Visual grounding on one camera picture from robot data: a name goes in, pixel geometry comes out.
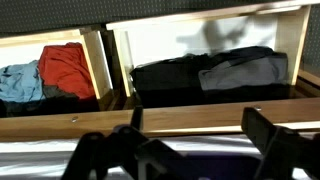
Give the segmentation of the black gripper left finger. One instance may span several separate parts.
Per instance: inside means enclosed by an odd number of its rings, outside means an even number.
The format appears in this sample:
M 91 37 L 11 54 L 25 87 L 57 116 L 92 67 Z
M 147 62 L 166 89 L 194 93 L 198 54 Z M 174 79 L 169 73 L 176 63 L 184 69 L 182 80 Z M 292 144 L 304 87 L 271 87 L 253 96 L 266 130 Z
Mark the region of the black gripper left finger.
M 122 167 L 134 180 L 186 180 L 181 168 L 184 158 L 159 140 L 142 134 L 143 107 L 137 106 L 129 125 L 118 125 L 112 133 L 83 135 L 61 180 L 104 180 L 108 170 Z

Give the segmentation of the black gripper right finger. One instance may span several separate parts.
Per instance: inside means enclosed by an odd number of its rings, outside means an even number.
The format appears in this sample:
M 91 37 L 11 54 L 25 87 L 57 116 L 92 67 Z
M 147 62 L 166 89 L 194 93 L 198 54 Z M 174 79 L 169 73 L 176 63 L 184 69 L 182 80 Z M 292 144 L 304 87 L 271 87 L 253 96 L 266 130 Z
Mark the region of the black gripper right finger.
M 293 170 L 320 179 L 320 138 L 301 136 L 296 130 L 272 124 L 256 109 L 243 110 L 241 129 L 262 154 L 255 180 L 293 180 Z

